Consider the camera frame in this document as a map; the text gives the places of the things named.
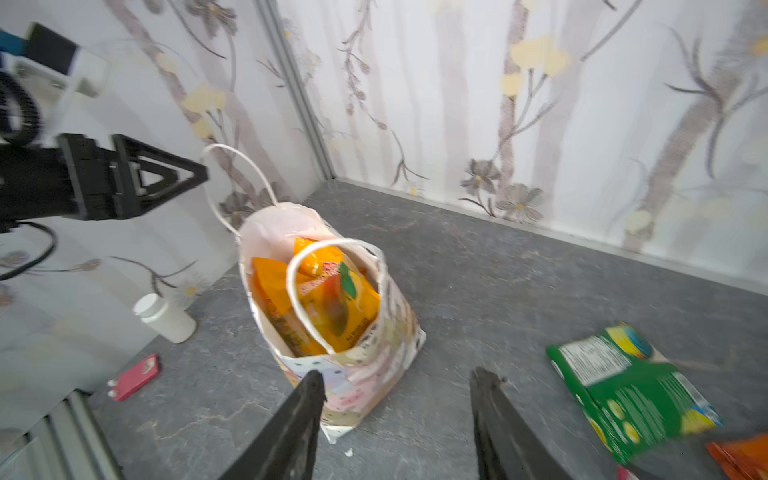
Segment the cartoon animal paper bag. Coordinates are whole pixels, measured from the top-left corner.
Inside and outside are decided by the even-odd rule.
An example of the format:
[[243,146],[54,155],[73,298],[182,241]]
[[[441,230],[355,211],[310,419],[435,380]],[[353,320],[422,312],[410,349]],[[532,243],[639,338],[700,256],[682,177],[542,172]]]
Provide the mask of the cartoon animal paper bag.
[[292,385],[318,371],[328,442],[353,431],[395,387],[426,334],[384,252],[342,236],[315,210],[277,199],[231,231],[253,318]]

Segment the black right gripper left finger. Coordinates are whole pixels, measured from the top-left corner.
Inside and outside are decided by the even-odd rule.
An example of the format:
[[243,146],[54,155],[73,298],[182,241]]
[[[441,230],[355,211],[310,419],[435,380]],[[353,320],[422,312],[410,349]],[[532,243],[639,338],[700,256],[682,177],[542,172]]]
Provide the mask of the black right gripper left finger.
[[310,480],[324,402],[322,374],[312,370],[221,477]]

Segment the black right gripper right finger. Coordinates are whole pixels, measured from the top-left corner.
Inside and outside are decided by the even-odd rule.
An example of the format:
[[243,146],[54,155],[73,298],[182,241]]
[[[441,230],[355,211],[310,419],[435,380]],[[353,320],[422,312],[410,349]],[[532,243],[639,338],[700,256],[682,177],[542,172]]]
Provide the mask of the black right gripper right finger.
[[498,375],[474,368],[470,396],[481,479],[570,479],[504,394]]

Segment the purple candy packet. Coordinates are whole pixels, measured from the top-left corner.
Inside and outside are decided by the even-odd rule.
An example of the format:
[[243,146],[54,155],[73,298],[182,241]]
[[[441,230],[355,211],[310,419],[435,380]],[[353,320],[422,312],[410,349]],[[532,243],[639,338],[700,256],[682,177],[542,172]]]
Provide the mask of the purple candy packet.
[[617,469],[618,480],[639,480],[637,475],[624,466],[619,466]]

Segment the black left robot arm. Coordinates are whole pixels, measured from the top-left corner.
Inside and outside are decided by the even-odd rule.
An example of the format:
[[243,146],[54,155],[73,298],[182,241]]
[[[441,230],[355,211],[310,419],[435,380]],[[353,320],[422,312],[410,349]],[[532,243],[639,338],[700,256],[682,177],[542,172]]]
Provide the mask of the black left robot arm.
[[122,134],[105,149],[81,134],[64,133],[55,146],[34,145],[40,111],[8,73],[1,74],[1,230],[29,226],[50,244],[38,257],[2,274],[10,280],[36,267],[58,237],[40,219],[127,220],[142,216],[204,184],[207,168]]

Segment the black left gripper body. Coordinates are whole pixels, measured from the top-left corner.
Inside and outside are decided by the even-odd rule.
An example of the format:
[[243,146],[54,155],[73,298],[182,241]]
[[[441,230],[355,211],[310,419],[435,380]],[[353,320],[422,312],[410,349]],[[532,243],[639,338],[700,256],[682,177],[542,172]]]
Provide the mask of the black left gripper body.
[[67,167],[80,220],[125,220],[142,214],[138,159],[132,139],[116,134],[112,150],[82,134],[64,133],[56,138]]

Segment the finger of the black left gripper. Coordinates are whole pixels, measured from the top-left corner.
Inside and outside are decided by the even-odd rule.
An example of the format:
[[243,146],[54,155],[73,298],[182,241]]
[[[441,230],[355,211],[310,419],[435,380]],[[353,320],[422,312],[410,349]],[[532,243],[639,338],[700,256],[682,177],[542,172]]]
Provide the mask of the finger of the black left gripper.
[[142,216],[209,180],[208,169],[197,161],[122,134],[111,139],[117,216]]

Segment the yellow snack packet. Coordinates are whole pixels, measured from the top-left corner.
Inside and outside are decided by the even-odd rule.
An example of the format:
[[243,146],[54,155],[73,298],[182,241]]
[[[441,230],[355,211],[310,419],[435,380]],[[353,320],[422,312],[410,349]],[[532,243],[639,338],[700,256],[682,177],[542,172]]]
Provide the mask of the yellow snack packet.
[[354,347],[377,319],[380,296],[337,246],[320,248],[298,264],[298,298],[309,320],[333,350]]

